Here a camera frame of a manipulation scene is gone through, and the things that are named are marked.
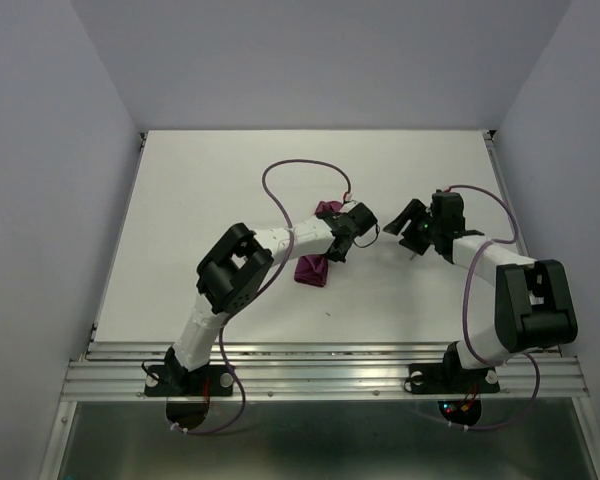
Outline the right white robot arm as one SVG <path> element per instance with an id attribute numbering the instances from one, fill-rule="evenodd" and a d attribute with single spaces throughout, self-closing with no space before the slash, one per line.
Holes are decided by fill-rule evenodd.
<path id="1" fill-rule="evenodd" d="M 476 370 L 495 367 L 534 349 L 575 341 L 578 324 L 566 271 L 557 260 L 537 260 L 506 248 L 515 239 L 493 239 L 466 227 L 464 200 L 453 187 L 436 191 L 429 205 L 413 199 L 383 231 L 422 256 L 430 248 L 450 264 L 467 270 L 461 309 L 462 339 L 450 346 L 440 366 L 443 384 L 462 390 Z M 469 300 L 479 277 L 495 292 L 489 327 L 472 333 Z"/>

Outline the purple cloth napkin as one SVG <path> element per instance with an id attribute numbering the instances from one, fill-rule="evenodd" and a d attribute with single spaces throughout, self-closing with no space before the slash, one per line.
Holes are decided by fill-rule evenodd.
<path id="1" fill-rule="evenodd" d="M 343 207 L 339 201 L 320 201 L 315 214 L 337 213 Z M 298 259 L 294 271 L 294 281 L 311 287 L 323 288 L 327 284 L 329 261 L 321 255 L 306 255 Z"/>

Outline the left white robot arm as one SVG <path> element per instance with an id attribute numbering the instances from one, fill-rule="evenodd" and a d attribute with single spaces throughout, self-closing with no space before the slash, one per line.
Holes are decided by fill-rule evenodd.
<path id="1" fill-rule="evenodd" d="M 354 241 L 377 226 L 361 202 L 323 211 L 294 226 L 252 230 L 232 225 L 197 267 L 197 294 L 180 337 L 167 350 L 161 377 L 179 393 L 195 392 L 221 327 L 256 298 L 274 267 L 303 256 L 343 262 Z"/>

